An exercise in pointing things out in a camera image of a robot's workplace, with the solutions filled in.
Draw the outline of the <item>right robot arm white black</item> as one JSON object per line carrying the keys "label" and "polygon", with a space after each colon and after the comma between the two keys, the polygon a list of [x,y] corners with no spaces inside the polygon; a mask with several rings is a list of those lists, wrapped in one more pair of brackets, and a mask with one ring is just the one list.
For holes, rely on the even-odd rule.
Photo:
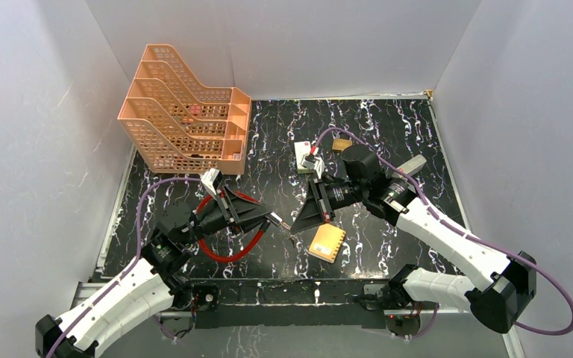
{"label": "right robot arm white black", "polygon": [[315,171],[307,197],[291,227],[292,233],[328,224],[336,210],[361,203],[373,216],[426,243],[461,270],[462,275],[404,266],[379,289],[364,289],[355,301],[368,310],[408,309],[433,302],[470,312],[481,324],[507,333],[532,301],[536,274],[525,252],[503,254],[471,240],[457,223],[424,203],[417,189],[402,176],[389,176],[378,156],[365,145],[352,145],[341,155],[347,178],[323,172],[323,162],[312,153],[302,166]]}

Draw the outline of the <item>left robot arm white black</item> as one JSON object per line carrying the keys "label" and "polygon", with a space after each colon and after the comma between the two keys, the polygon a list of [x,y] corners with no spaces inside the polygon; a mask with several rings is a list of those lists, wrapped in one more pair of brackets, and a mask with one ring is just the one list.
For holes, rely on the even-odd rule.
{"label": "left robot arm white black", "polygon": [[[172,308],[196,311],[204,296],[197,293],[183,267],[191,259],[188,248],[199,244],[219,263],[242,259],[283,219],[269,206],[224,187],[208,195],[197,208],[184,202],[170,204],[146,243],[126,268],[71,310],[45,315],[35,326],[39,357],[99,357],[118,338],[142,321]],[[221,231],[256,233],[237,254],[222,256],[207,247],[208,236]]]}

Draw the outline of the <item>red cable lock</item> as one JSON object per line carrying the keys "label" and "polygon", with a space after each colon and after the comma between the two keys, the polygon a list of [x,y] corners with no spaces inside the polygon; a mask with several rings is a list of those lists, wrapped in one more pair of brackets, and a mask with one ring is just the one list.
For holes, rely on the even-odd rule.
{"label": "red cable lock", "polygon": [[281,229],[274,222],[261,219],[260,223],[250,230],[239,229],[235,233],[234,229],[225,228],[215,234],[210,234],[197,243],[190,245],[190,252],[193,259],[205,259],[217,265],[230,265],[244,260],[250,254],[260,240],[272,228]]}

